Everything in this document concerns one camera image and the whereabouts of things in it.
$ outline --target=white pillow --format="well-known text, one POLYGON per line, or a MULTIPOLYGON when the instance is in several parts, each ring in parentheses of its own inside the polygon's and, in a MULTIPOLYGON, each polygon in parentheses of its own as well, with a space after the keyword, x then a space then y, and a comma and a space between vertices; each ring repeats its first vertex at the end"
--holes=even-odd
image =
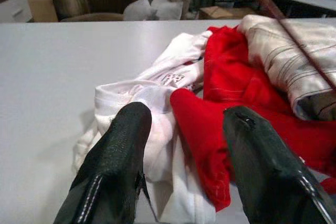
POLYGON ((153 0, 152 7, 157 9, 159 20, 180 20, 183 2, 169 2, 169 0, 153 0))
POLYGON ((157 10, 149 4, 148 0, 138 0, 129 4, 124 10, 124 20, 154 20, 157 10))

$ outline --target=white cabinet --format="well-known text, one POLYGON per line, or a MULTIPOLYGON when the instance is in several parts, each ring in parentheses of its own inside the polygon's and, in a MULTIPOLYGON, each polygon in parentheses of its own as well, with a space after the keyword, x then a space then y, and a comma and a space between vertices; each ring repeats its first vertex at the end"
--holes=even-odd
POLYGON ((5 0, 0 2, 0 23, 25 23, 32 18, 28 0, 5 0))

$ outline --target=clothing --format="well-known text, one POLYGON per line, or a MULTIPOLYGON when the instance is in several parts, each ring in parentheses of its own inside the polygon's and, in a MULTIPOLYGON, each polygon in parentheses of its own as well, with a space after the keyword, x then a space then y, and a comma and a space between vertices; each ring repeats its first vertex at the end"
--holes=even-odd
POLYGON ((138 101, 152 113, 143 170, 151 202, 160 222, 214 223, 215 208, 203 192, 191 158, 187 158, 169 103, 177 88, 203 85, 203 55, 211 31, 180 34, 153 65, 136 79, 96 87, 95 121, 78 141, 75 167, 101 138, 116 113, 138 101))
MULTIPOLYGON (((294 20, 286 22, 323 72, 336 82, 336 28, 294 20)), ((295 115, 304 120, 336 119, 335 92, 274 19, 248 15, 238 31, 247 38, 249 62, 262 68, 270 82, 287 93, 295 115)))
POLYGON ((228 27, 210 30, 213 35, 205 52, 204 99, 178 89, 170 100, 203 188, 216 211, 229 205, 229 180, 234 180, 222 129, 223 111, 232 106, 243 105, 256 111, 307 166, 336 177, 336 122, 297 118, 264 71, 249 64, 244 34, 228 27))

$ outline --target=pile of clothes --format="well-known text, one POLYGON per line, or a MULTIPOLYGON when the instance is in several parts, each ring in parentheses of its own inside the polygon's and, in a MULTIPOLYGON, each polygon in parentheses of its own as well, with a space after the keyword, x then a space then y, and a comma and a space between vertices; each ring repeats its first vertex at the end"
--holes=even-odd
MULTIPOLYGON (((336 82, 336 28, 288 22, 336 82)), ((143 170, 160 222, 214 223, 230 205, 235 176, 222 123, 238 105, 266 118, 336 194, 336 94, 273 19, 248 15, 235 28, 180 34, 134 80, 98 86, 95 121, 75 148, 77 171, 117 112, 137 101, 152 113, 143 170)))

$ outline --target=red cloth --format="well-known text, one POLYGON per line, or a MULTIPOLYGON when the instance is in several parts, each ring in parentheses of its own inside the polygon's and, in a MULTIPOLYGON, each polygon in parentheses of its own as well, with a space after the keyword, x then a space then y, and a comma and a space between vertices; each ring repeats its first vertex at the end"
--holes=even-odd
POLYGON ((204 100, 179 89, 170 101, 195 158, 202 186, 216 211, 230 204, 233 169, 222 121, 223 110, 232 106, 247 106, 268 119, 308 166, 336 177, 336 122, 302 121, 295 117, 266 74, 249 65, 245 36, 227 27, 210 30, 213 35, 205 51, 204 100))

